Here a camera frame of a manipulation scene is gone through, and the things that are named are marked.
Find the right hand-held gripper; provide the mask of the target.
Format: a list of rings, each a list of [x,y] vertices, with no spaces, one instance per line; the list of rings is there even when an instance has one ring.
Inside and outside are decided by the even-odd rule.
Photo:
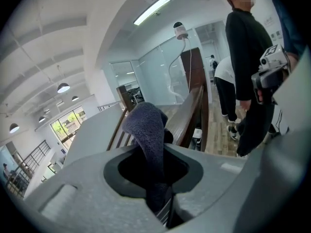
[[[275,104],[273,94],[290,74],[290,60],[284,48],[277,44],[267,48],[259,61],[259,71],[251,76],[255,96],[261,90],[264,104]]]

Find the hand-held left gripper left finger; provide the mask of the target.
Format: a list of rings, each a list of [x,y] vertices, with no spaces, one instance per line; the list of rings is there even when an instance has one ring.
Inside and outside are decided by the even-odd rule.
[[[62,169],[24,200],[24,215],[41,233],[163,233],[144,199],[119,195],[104,167],[123,150],[107,150],[122,115],[109,107],[82,123]]]

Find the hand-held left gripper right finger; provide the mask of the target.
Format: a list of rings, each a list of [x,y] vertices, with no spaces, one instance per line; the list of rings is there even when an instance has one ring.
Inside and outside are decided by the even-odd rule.
[[[311,51],[275,92],[290,131],[252,152],[230,187],[174,233],[311,230]]]

